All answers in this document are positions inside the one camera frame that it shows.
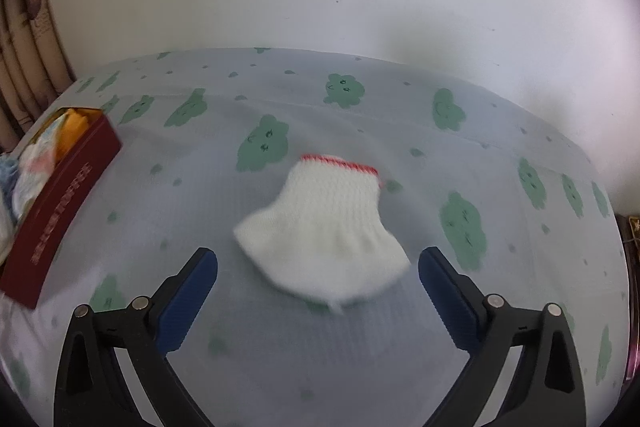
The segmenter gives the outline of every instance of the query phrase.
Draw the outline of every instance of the orange cloth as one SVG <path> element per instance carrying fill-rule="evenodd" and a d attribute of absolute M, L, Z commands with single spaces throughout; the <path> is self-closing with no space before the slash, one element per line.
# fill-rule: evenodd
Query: orange cloth
<path fill-rule="evenodd" d="M 65 121 L 58 129 L 58 145 L 56 147 L 56 163 L 69 152 L 82 134 L 89 129 L 89 119 L 75 109 L 65 111 Z"/>

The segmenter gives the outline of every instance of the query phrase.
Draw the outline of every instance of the cardboard box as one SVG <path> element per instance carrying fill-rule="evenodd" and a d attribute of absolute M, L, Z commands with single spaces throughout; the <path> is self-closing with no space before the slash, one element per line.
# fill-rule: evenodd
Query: cardboard box
<path fill-rule="evenodd" d="M 51 115 L 40 133 L 68 108 Z M 47 271 L 60 241 L 95 182 L 122 144 L 108 118 L 98 109 L 87 109 L 89 129 L 56 165 L 43 190 L 31 205 L 15 233 L 14 245 L 0 276 L 0 291 L 34 309 Z"/>

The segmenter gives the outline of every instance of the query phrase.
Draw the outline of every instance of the bed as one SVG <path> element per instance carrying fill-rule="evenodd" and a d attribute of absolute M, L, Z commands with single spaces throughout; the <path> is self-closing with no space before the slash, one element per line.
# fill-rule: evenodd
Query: bed
<path fill-rule="evenodd" d="M 363 89 L 328 89 L 342 80 Z M 73 309 L 116 309 L 150 295 L 197 247 L 216 252 L 220 273 L 168 358 L 215 425 L 422 425 L 466 361 L 415 269 L 433 245 L 484 293 L 532 309 L 559 303 L 588 425 L 617 402 L 628 275 L 610 203 L 584 152 L 513 103 L 399 64 L 258 47 L 109 64 L 50 110 L 69 105 L 103 108 L 123 147 L 66 233 L 36 310 L 0 299 L 0 367 L 39 425 L 52 425 Z M 281 152 L 245 158 L 242 143 L 273 122 L 286 124 L 270 138 Z M 374 166 L 382 222 L 412 261 L 398 283 L 342 314 L 276 290 L 232 235 L 276 198 L 304 153 Z M 469 214 L 479 219 L 470 224 Z M 479 425 L 504 397 L 518 359 L 511 351 Z"/>

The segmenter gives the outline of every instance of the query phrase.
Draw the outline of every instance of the metal pin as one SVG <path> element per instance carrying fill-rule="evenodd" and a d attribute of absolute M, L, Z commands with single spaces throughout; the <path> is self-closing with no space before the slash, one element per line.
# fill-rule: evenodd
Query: metal pin
<path fill-rule="evenodd" d="M 489 306 L 493 308 L 502 308 L 504 306 L 504 299 L 495 293 L 489 295 L 486 301 L 489 303 Z"/>
<path fill-rule="evenodd" d="M 75 310 L 74 315 L 76 317 L 84 317 L 89 312 L 89 306 L 86 304 L 80 304 Z"/>
<path fill-rule="evenodd" d="M 145 296 L 136 297 L 131 301 L 131 307 L 135 310 L 143 310 L 149 306 L 149 299 Z"/>
<path fill-rule="evenodd" d="M 554 317 L 559 317 L 560 315 L 562 315 L 562 308 L 554 303 L 549 304 L 549 306 L 546 307 L 546 310 Z"/>

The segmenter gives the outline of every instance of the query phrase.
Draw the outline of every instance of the curtain fold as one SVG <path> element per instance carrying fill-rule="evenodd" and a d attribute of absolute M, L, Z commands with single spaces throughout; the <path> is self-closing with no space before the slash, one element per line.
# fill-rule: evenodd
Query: curtain fold
<path fill-rule="evenodd" d="M 73 83 L 48 0 L 0 0 L 0 148 L 11 151 Z"/>

